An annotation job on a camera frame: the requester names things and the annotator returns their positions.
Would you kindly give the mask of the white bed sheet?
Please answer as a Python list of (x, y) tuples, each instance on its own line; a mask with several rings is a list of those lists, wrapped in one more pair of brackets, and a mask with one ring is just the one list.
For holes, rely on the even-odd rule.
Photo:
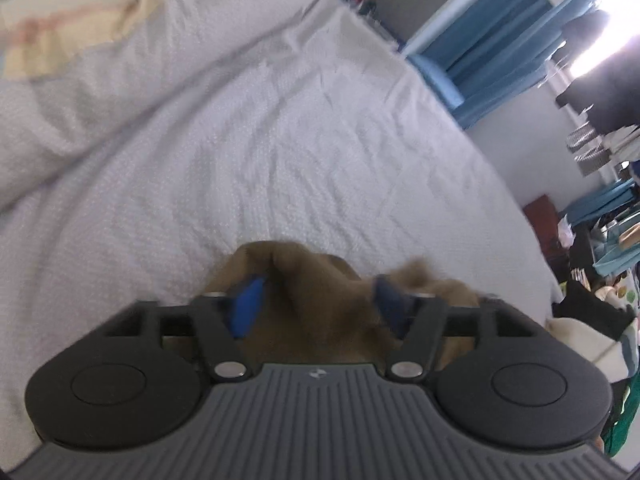
[(253, 240), (362, 274), (413, 257), (544, 322), (559, 287), (493, 166), (338, 0), (218, 61), (1, 204), (1, 463), (30, 375), (138, 299), (184, 304)]

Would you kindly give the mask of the green cloth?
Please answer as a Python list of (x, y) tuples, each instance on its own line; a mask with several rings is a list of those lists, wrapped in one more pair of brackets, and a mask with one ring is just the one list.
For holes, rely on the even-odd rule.
[(627, 441), (639, 407), (639, 376), (612, 385), (613, 405), (601, 432), (604, 452), (614, 457)]

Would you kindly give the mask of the white rolled duvet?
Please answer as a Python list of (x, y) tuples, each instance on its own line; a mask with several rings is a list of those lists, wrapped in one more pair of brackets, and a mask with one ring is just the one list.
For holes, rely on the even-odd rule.
[(114, 136), (206, 66), (295, 22), (316, 0), (166, 0), (130, 36), (59, 72), (1, 77), (1, 203)]

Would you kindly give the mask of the black hanging jacket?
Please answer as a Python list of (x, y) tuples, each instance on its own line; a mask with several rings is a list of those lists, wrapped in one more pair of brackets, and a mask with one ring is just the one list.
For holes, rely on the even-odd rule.
[(562, 27), (564, 46), (553, 58), (566, 61), (575, 74), (570, 85), (556, 98), (559, 108), (586, 113), (597, 133), (605, 136), (620, 128), (639, 125), (639, 37), (624, 39), (602, 60), (596, 47), (606, 47), (614, 21), (602, 10), (590, 11)]

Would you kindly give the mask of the patchwork pillow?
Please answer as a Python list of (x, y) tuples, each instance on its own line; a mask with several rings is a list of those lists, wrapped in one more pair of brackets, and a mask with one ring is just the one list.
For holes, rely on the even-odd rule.
[(85, 50), (124, 40), (165, 1), (92, 4), (24, 18), (1, 32), (1, 77), (20, 81), (51, 76)]

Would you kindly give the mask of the red box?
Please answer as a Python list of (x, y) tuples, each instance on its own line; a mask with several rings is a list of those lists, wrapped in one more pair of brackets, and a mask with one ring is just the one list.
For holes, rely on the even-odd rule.
[(541, 195), (523, 208), (546, 257), (559, 255), (563, 248), (558, 237), (560, 218), (548, 195)]

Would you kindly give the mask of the blue curtain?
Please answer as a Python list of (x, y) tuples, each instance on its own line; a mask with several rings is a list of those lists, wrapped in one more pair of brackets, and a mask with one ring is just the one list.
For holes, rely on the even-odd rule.
[(572, 39), (597, 0), (476, 0), (428, 46), (407, 56), (467, 129), (539, 84), (544, 64)]

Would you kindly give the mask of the brown hooded sweatshirt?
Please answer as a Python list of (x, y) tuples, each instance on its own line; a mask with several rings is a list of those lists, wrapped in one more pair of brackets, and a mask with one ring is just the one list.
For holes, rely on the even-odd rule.
[[(356, 364), (385, 368), (399, 340), (373, 303), (374, 281), (344, 259), (293, 242), (241, 246), (216, 266), (201, 292), (228, 292), (251, 276), (265, 280), (262, 310), (240, 348), (250, 364)], [(480, 295), (457, 280), (435, 278), (425, 261), (383, 274), (403, 292), (426, 292), (455, 307), (478, 307)]]

